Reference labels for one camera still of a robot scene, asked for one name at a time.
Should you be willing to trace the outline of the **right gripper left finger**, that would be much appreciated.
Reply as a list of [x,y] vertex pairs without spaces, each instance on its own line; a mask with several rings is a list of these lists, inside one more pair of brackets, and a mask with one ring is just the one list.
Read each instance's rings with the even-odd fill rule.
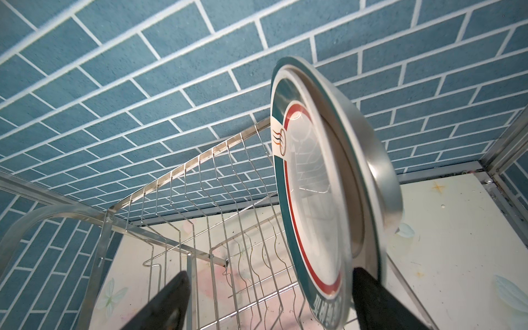
[[122,330],[183,329],[190,297],[191,280],[181,271]]

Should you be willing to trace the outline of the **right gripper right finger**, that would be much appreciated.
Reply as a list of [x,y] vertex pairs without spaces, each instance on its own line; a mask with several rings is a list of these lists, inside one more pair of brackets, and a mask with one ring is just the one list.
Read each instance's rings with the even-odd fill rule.
[[361,330],[428,329],[363,268],[353,270],[352,297]]

